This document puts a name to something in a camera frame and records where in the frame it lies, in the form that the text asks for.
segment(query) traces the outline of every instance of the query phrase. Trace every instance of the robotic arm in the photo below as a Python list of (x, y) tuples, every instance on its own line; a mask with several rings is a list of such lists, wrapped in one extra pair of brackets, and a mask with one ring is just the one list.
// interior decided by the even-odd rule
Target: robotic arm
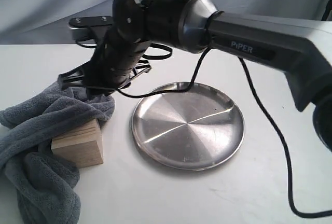
[(316, 105), (316, 132), (332, 150), (332, 22), (226, 13), (209, 0), (114, 0), (113, 19), (71, 19), (70, 28), (76, 41), (97, 46), (88, 63), (59, 76), (62, 88), (128, 87), (137, 69), (150, 69), (140, 59), (152, 42), (192, 53), (219, 49), (284, 73), (296, 108)]

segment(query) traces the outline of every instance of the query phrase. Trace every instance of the white table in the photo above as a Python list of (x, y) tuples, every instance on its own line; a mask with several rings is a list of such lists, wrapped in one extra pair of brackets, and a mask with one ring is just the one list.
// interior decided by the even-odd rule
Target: white table
[[(91, 52), (77, 46), (0, 46), (0, 109), (34, 96), (59, 73), (89, 60)], [(197, 59), (175, 50), (171, 59), (152, 62), (152, 71), (127, 91), (139, 94), (168, 82), (188, 81)], [(313, 106), (297, 112), (281, 73), (248, 66), (259, 96), (288, 142), (297, 207), (332, 208), (332, 153), (316, 136)], [(116, 110), (103, 129), (105, 163), (82, 169), (75, 188), (82, 203), (79, 223), (332, 223), (332, 218), (303, 220), (289, 209), (283, 148), (254, 102), (238, 59), (210, 52), (197, 82), (222, 90), (238, 104), (246, 129), (239, 152), (205, 172), (185, 173), (151, 162), (137, 151), (129, 129), (138, 100), (115, 93)], [(6, 131), (0, 127), (2, 134)], [(15, 190), (3, 176), (0, 223), (22, 223)]]

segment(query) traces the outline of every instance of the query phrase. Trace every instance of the gray towel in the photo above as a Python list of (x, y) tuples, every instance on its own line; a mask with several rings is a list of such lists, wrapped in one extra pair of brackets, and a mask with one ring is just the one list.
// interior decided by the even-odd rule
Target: gray towel
[(17, 190), (24, 223), (77, 223), (80, 201), (73, 191), (77, 167), (52, 154), (53, 137), (92, 119), (108, 120), (111, 96), (89, 100), (83, 88), (61, 91), (57, 83), (17, 106), (0, 111), (0, 123), (11, 128), (0, 138), (0, 170)]

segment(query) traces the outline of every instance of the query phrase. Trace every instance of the wooden block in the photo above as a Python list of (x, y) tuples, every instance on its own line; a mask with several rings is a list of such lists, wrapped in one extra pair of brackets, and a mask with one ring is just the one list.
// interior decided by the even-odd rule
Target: wooden block
[(102, 133), (96, 119), (52, 139), (54, 154), (78, 168), (103, 163)]

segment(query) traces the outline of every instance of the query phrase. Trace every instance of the stainless steel plate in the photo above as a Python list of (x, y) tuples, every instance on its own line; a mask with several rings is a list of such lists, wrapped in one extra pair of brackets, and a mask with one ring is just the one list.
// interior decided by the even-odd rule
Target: stainless steel plate
[[(188, 82), (176, 82), (154, 91), (187, 86)], [(237, 105), (224, 93), (199, 83), (187, 93), (142, 99), (131, 127), (138, 146), (150, 157), (170, 167), (195, 171), (228, 160), (244, 135)]]

